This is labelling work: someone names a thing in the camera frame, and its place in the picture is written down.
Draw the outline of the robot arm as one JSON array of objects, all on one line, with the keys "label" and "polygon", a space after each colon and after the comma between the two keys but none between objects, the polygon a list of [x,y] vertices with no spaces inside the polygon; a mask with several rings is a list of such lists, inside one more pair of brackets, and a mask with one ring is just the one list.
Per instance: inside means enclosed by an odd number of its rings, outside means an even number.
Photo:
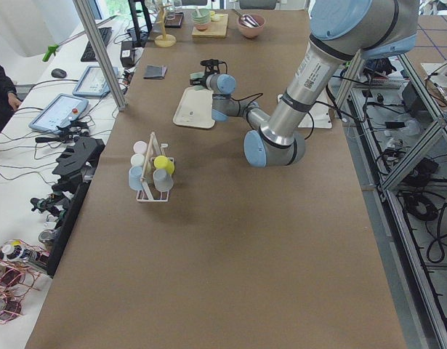
[{"label": "robot arm", "polygon": [[401,55],[416,43],[418,1],[317,1],[310,18],[305,57],[272,114],[256,102],[232,99],[235,79],[220,73],[219,60],[190,75],[195,89],[212,91],[212,118],[241,117],[252,127],[243,147],[253,167],[288,166],[305,154],[297,128],[338,67],[361,52],[366,59]]}]

